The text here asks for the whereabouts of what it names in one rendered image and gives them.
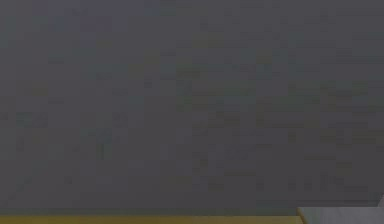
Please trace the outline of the pale grey flat block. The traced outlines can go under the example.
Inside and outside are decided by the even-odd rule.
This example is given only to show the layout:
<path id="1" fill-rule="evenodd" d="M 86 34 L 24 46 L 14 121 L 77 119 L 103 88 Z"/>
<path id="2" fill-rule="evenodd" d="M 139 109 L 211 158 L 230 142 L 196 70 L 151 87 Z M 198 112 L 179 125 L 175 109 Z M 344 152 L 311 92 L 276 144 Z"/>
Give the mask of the pale grey flat block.
<path id="1" fill-rule="evenodd" d="M 299 207 L 303 224 L 384 224 L 384 194 L 370 207 Z"/>

